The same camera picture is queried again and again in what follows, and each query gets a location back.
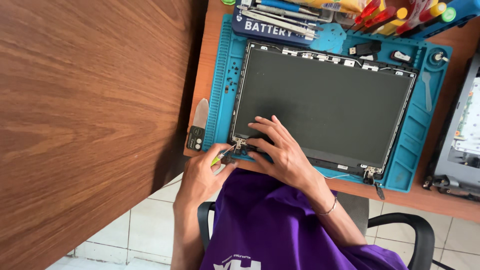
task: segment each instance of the silver bracelet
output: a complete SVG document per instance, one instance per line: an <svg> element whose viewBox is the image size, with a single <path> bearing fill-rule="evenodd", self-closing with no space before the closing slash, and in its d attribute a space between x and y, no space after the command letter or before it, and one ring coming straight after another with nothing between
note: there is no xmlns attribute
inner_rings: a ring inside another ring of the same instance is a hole
<svg viewBox="0 0 480 270"><path fill-rule="evenodd" d="M328 211L326 214L319 214L319 213L316 213L316 214L317 214L317 215L320 215L320 216L326 216L326 215L330 214L330 213L335 209L335 207L336 207L336 202L337 202L337 201L338 201L338 200L337 200L337 198L335 197L335 203L333 204L332 209L330 209L330 211Z"/></svg>

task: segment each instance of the blue silicone repair mat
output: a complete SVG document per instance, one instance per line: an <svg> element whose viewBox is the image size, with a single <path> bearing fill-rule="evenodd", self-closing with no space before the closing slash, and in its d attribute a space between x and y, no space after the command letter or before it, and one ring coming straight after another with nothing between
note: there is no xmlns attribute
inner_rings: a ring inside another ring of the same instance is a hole
<svg viewBox="0 0 480 270"><path fill-rule="evenodd" d="M235 95L237 93L240 69L247 43L246 37L239 37L232 32L231 14L223 16L220 40L215 64L215 72L210 94L210 111L205 127L205 139L203 150L207 151L213 143L227 142L230 127ZM437 103L440 88L445 77L448 64L444 61L436 63L432 56L437 52L443 52L444 56L450 58L452 48L439 46L425 41L411 39L392 38L385 39L382 35L347 35L343 42L342 53L348 55L348 49L361 43L371 40L382 41L382 51L378 53L378 61L401 65L390 59L394 50L399 50L413 57L412 66L420 70L420 75L412 93L403 125L397 134L396 141L392 147L392 154L389 157L385 176L379 182L383 188L408 192L417 169L417 164L425 143L428 128L432 120L435 105ZM430 92L432 96L432 111L425 108L425 84L422 81L422 74L427 71L431 74ZM252 160L248 156L233 156L237 159ZM333 177L343 175L343 172L333 171L315 167L323 175ZM363 178L351 175L340 177L340 179L357 183L363 183Z"/></svg>

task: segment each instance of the red screwdriver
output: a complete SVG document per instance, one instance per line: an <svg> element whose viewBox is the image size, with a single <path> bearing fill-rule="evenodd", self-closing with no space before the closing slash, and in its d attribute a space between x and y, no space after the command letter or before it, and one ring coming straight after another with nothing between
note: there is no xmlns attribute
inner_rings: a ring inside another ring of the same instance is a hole
<svg viewBox="0 0 480 270"><path fill-rule="evenodd" d="M356 32L362 30L365 27L371 27L372 25L375 25L375 24L381 23L383 21L386 21L386 20L392 18L395 15L395 13L396 13L396 8L395 7L386 7L384 10L382 10L382 12L378 13L375 17L373 17L370 20L367 20L362 27L360 27L359 29L357 29L353 33L356 33Z"/></svg>
<svg viewBox="0 0 480 270"><path fill-rule="evenodd" d="M361 12L360 16L355 18L355 24L350 26L349 29L347 29L345 32L348 32L352 27L361 24L363 20L370 16L378 7L380 7L380 4L382 3L382 0L371 0L370 3L363 9Z"/></svg>

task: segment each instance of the left hand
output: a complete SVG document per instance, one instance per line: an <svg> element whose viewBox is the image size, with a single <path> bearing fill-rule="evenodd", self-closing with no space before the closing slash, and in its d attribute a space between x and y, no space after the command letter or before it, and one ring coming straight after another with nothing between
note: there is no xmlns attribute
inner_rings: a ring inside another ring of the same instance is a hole
<svg viewBox="0 0 480 270"><path fill-rule="evenodd" d="M213 144L205 154L187 161L180 190L175 199L175 209L196 209L222 187L223 182L237 167L237 164L231 163L227 165L217 175L214 172L220 168L220 161L213 166L210 165L220 151L227 150L230 147L231 145L229 144Z"/></svg>

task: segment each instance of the chair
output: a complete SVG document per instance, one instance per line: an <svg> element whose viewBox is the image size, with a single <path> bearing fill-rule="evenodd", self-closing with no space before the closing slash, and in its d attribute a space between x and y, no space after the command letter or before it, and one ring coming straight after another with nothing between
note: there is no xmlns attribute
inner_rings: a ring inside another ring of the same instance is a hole
<svg viewBox="0 0 480 270"><path fill-rule="evenodd" d="M368 219L369 200L367 198L341 192L338 192L337 198L364 236L367 228L370 227L390 223L405 223L410 225L415 230L415 246L412 259L407 267L410 270L430 269L433 261L435 235L432 227L424 218L411 214L391 213ZM197 211L200 235L205 250L210 242L208 213L211 210L215 211L215 202L204 202L198 207ZM444 269L453 270L437 261L433 262Z"/></svg>

